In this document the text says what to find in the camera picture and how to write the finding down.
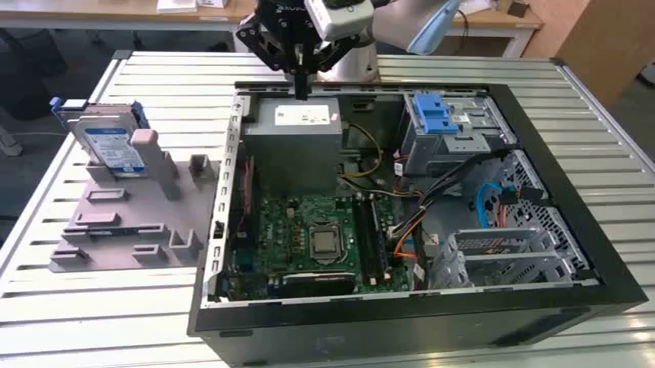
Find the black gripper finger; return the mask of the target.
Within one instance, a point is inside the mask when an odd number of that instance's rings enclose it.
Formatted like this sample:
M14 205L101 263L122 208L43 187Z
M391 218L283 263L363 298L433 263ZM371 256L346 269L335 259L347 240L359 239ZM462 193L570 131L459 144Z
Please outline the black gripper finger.
M294 83L294 95L303 99L303 69L293 39L293 23L289 19L274 19L250 15L237 30L237 36L249 50L259 57L269 68L283 71Z
M358 35L338 39L318 49L318 43L309 41L302 49L302 99L307 100L311 92L310 76L333 69L359 42Z

